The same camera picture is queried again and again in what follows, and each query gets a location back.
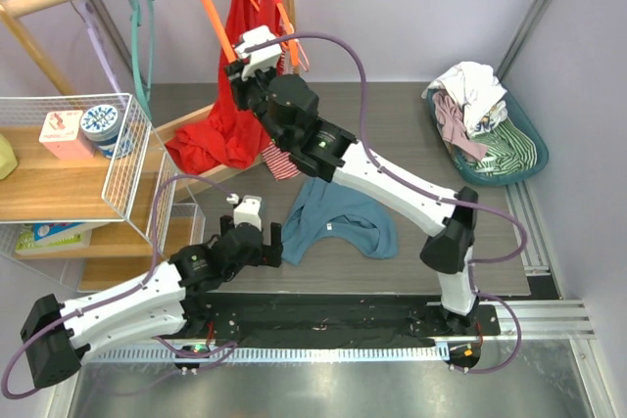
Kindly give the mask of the blue tank top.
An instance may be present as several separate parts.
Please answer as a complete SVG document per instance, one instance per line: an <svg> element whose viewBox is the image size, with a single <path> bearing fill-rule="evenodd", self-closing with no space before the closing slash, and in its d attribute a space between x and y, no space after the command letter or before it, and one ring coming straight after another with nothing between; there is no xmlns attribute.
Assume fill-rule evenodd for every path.
<svg viewBox="0 0 627 418"><path fill-rule="evenodd" d="M342 239L362 255L389 259L398 255L396 222L383 205L336 183L309 178L282 226L282 258L298 265L306 251L324 238Z"/></svg>

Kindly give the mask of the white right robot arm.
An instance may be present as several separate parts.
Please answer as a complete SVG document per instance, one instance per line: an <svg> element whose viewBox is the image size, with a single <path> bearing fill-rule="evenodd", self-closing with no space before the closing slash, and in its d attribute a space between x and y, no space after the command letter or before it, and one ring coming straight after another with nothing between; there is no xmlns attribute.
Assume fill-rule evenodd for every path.
<svg viewBox="0 0 627 418"><path fill-rule="evenodd" d="M237 108L251 112L304 174L359 191L420 228L427 240L419 257L437 273L444 326L456 335L475 327L479 300L468 265L477 193L433 186L367 151L354 134L319 116L318 96L299 75L248 66L237 60L224 69Z"/></svg>

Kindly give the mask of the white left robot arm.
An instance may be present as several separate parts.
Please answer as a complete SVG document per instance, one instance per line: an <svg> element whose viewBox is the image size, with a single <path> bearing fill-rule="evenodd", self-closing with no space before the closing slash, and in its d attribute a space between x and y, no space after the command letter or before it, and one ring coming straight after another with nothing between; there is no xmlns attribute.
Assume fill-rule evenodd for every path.
<svg viewBox="0 0 627 418"><path fill-rule="evenodd" d="M261 229L221 219L219 234L180 249L139 275L95 295L58 302L38 299L21 329L33 385L57 385L100 353L168 335L201 337L209 325L210 292L231 281L246 266L281 264L281 226L270 225L270 242Z"/></svg>

